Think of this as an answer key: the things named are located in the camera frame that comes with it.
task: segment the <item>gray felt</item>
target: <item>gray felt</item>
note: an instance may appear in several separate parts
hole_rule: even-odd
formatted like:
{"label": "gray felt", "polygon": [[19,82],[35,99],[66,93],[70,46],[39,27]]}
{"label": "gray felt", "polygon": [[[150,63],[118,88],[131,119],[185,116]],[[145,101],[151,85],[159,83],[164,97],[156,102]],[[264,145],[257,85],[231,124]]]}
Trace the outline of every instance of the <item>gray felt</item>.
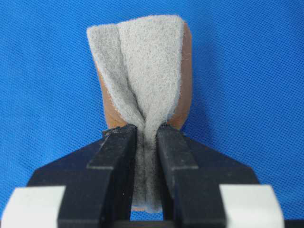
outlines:
{"label": "gray felt", "polygon": [[133,206],[148,212],[161,210],[155,136],[180,96],[183,30],[180,17],[167,15],[87,30],[115,108],[138,128]]}

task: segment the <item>black metal jaw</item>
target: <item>black metal jaw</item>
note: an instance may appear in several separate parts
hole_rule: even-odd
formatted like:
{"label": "black metal jaw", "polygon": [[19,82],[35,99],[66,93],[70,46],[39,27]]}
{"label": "black metal jaw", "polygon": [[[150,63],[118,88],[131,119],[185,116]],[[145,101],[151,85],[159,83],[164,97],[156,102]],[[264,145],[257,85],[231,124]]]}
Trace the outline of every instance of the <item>black metal jaw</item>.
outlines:
{"label": "black metal jaw", "polygon": [[[37,169],[27,186],[66,187],[58,228],[225,228],[219,184],[259,184],[251,168],[168,125],[157,132],[165,221],[131,222],[136,127],[127,125]],[[285,227],[304,227],[286,221]]]}

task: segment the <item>white clamp pad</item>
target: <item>white clamp pad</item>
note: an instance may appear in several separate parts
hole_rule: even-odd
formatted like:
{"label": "white clamp pad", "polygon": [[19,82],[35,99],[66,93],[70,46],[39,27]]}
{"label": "white clamp pad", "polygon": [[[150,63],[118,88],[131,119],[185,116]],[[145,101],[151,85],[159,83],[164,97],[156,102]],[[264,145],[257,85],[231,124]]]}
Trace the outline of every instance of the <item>white clamp pad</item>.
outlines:
{"label": "white clamp pad", "polygon": [[270,185],[220,184],[227,228],[284,228],[284,217]]}
{"label": "white clamp pad", "polygon": [[65,186],[16,188],[2,214],[1,228],[57,228]]}

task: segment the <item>blue mesh fabric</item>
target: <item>blue mesh fabric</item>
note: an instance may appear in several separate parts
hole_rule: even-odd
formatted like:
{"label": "blue mesh fabric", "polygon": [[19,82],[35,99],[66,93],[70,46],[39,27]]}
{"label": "blue mesh fabric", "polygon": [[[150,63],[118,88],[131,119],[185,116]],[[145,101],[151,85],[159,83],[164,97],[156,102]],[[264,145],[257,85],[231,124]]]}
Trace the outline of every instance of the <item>blue mesh fabric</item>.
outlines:
{"label": "blue mesh fabric", "polygon": [[182,16],[192,32],[182,130],[253,167],[285,218],[304,219],[302,0],[1,0],[0,213],[37,167],[106,129],[86,28],[159,14]]}

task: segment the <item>fabric sample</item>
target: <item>fabric sample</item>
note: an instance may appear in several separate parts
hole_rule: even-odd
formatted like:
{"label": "fabric sample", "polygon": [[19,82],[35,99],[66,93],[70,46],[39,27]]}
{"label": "fabric sample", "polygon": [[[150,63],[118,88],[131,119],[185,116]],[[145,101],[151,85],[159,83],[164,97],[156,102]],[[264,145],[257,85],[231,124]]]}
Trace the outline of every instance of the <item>fabric sample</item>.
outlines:
{"label": "fabric sample", "polygon": [[138,127],[133,205],[150,212],[161,209],[155,136],[178,103],[183,32],[178,16],[149,16],[87,30],[114,106]]}

